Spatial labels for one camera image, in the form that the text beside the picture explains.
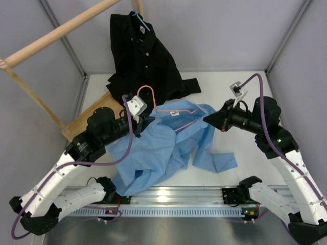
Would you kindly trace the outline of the light blue shirt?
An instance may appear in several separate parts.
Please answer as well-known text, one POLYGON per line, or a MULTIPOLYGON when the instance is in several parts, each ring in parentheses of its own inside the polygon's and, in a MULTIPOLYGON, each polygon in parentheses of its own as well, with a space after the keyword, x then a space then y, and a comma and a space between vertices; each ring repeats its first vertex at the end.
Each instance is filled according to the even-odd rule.
POLYGON ((195 104, 188 100, 172 108, 199 109, 193 115, 182 113, 172 117, 169 113, 152 111, 155 120, 133 137, 127 157, 116 165, 118 173, 113 179, 116 192, 131 196, 172 177, 186 169, 191 152, 196 148, 193 166, 212 173, 220 173, 238 166, 233 153, 212 153, 215 128, 203 121, 214 113, 208 104, 195 104))

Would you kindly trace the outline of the aluminium mounting rail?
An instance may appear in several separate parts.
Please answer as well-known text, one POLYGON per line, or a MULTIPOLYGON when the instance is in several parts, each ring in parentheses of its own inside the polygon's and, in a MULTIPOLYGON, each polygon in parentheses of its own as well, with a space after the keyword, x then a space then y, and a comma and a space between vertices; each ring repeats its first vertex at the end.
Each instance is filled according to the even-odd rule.
MULTIPOLYGON (((253 184, 251 187, 239 188, 249 188, 250 197, 262 204, 269 204, 276 201, 277 205, 283 205, 286 200, 284 196, 275 192, 271 188, 262 183, 253 184)), ((70 204, 76 204, 78 207, 83 207, 91 203, 108 203, 108 199, 116 191, 115 186, 103 186, 100 183, 93 183, 86 186, 76 192, 71 193, 67 197, 58 197, 59 192, 52 191, 51 193, 45 193, 42 191, 36 196, 36 202, 41 207, 48 209, 54 202, 59 200, 64 200, 70 204)), ((159 188, 159 189, 149 189, 143 191, 139 194, 140 196, 145 196, 147 198, 155 198, 160 204, 171 203, 174 200, 177 202, 182 202, 185 198, 198 199, 198 198, 209 198, 212 199, 215 196, 222 197, 222 189, 190 189, 186 190, 183 188, 159 188)))

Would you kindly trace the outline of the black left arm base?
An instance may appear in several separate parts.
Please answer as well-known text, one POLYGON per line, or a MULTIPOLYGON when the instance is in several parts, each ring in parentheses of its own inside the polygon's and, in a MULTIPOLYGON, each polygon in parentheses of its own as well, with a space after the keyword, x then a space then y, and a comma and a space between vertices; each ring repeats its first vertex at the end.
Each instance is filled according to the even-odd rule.
POLYGON ((131 196, 122 196, 115 192, 108 199, 108 203, 111 205, 129 205, 131 203, 131 196))

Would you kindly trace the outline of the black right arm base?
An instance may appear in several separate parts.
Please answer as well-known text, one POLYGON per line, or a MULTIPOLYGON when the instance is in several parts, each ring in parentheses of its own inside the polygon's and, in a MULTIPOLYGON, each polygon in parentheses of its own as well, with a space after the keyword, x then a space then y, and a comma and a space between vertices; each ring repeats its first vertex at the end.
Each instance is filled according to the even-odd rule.
POLYGON ((260 206, 263 207, 267 207, 266 205, 259 203, 250 197, 249 188, 239 188, 239 187, 222 188, 222 197, 223 197, 223 203, 231 207, 237 207, 240 205, 257 205, 257 204, 260 204, 260 206))

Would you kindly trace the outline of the black button shirt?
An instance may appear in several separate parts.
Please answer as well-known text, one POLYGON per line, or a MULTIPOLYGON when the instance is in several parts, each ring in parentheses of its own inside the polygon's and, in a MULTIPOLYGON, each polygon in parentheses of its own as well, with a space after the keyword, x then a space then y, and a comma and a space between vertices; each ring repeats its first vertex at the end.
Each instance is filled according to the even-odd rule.
MULTIPOLYGON (((146 24, 151 32, 145 41, 139 42, 132 32, 129 14, 112 14, 110 17, 110 47, 115 74, 108 79, 107 89, 112 97, 122 104, 123 95, 136 95, 143 85, 154 89, 157 105, 200 93, 198 80, 182 79, 172 55, 156 37, 152 25, 146 24)), ((151 110, 151 91, 143 89, 139 96, 151 110)))

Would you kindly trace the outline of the wooden clothes rack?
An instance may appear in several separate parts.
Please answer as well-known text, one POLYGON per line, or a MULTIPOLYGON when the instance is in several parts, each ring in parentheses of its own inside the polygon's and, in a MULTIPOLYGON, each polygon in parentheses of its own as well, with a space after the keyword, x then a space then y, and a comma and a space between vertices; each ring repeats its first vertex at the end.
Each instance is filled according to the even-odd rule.
MULTIPOLYGON (((74 57, 58 40, 14 70, 64 123, 71 122, 83 74, 114 72, 110 15, 131 10, 130 1, 120 1, 68 34, 74 57)), ((10 56, 53 28, 40 1, 1 1, 1 57, 10 56)), ((1 72, 1 125, 5 140, 66 143, 60 127, 5 72, 1 72)))

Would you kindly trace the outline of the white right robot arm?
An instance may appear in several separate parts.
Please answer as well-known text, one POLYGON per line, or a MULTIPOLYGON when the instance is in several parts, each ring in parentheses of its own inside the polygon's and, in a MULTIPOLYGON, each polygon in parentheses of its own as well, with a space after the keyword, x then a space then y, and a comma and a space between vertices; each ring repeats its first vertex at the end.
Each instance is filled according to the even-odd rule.
POLYGON ((295 201, 251 176, 237 185, 237 202, 262 204, 282 220, 298 244, 314 244, 326 237, 326 199, 306 168, 293 136, 280 126, 280 114, 276 100, 265 96, 255 100, 252 111, 229 99, 203 120, 222 132, 237 127, 255 134, 258 148, 278 170, 295 201))

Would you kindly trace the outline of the pink wire hanger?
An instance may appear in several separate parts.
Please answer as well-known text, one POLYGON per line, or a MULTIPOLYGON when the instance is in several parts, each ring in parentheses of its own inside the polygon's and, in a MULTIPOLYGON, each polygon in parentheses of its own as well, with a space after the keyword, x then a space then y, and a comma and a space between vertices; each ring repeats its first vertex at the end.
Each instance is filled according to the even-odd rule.
POLYGON ((181 100, 181 101, 177 101, 177 102, 172 102, 172 103, 168 103, 168 106, 170 108, 159 108, 157 106, 157 103, 156 103, 156 99, 155 99, 155 92, 154 92, 154 89, 149 86, 149 85, 143 85, 141 86, 138 90, 137 90, 137 93, 136 95, 140 95, 141 91, 143 89, 149 89, 151 91, 151 96, 152 96, 152 102, 153 102, 153 107, 154 107, 154 110, 158 113, 169 113, 172 117, 176 117, 176 116, 179 116, 180 114, 182 113, 187 113, 187 114, 190 114, 190 115, 193 115, 194 113, 196 113, 197 111, 199 111, 199 109, 195 109, 195 110, 190 110, 190 109, 185 109, 185 108, 177 108, 177 107, 174 107, 172 108, 172 106, 174 106, 176 103, 178 105, 180 105, 180 103, 183 103, 185 100, 181 100))

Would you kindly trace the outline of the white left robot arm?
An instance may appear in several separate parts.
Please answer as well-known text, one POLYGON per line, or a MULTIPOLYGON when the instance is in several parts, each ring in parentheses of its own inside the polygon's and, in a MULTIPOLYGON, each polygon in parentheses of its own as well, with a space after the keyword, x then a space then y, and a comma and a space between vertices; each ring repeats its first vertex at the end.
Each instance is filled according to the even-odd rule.
POLYGON ((90 204, 109 204, 114 201, 116 187, 108 177, 78 191, 62 196, 67 185, 91 166, 98 166, 105 147, 128 135, 140 137, 141 132, 154 121, 146 113, 135 120, 126 110, 115 118, 108 107, 96 109, 87 119, 86 130, 77 135, 65 148, 54 167, 31 191, 13 197, 9 204, 18 214, 14 221, 20 223, 28 234, 43 235, 53 229, 64 217, 90 204))

